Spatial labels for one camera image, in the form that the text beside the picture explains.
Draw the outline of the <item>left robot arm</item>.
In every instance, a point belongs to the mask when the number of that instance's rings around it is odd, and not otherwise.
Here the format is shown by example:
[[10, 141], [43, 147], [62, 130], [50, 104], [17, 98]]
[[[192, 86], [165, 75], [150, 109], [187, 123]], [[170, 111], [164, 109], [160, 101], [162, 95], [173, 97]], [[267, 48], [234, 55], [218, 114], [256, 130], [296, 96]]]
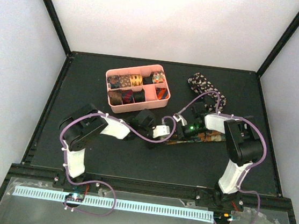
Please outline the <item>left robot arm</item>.
[[74, 190], [85, 183], [85, 148], [99, 134], [119, 140], [139, 137], [148, 143], [163, 143], [170, 139], [177, 128], [172, 116], [165, 116], [159, 123], [148, 109], [128, 118], [116, 118], [98, 110], [92, 103], [65, 117], [59, 125], [60, 142], [64, 153], [65, 181]]

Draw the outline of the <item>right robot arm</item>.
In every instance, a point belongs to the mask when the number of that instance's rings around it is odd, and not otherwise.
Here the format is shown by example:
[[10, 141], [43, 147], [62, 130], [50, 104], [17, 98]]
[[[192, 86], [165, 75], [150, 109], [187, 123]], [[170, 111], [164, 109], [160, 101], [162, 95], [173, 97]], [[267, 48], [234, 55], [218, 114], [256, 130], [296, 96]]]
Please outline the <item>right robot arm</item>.
[[251, 122], [252, 117], [238, 117], [233, 114], [198, 113], [198, 120], [193, 124], [175, 114], [176, 133], [181, 140], [196, 134], [212, 131], [225, 137], [229, 162], [219, 178], [212, 196], [213, 204], [225, 208], [233, 201], [249, 171], [261, 164], [267, 155], [266, 141], [261, 132]]

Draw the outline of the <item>brown green patterned tie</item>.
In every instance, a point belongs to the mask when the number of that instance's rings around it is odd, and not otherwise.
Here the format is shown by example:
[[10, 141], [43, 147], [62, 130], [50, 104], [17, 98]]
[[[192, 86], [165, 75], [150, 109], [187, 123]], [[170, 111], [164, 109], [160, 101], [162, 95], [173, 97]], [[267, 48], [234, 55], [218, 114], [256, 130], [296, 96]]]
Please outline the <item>brown green patterned tie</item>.
[[173, 135], [165, 142], [166, 145], [180, 144], [180, 143], [202, 143], [202, 142], [225, 142], [226, 138], [223, 133], [217, 131], [206, 131], [195, 136], [180, 137], [180, 135]]

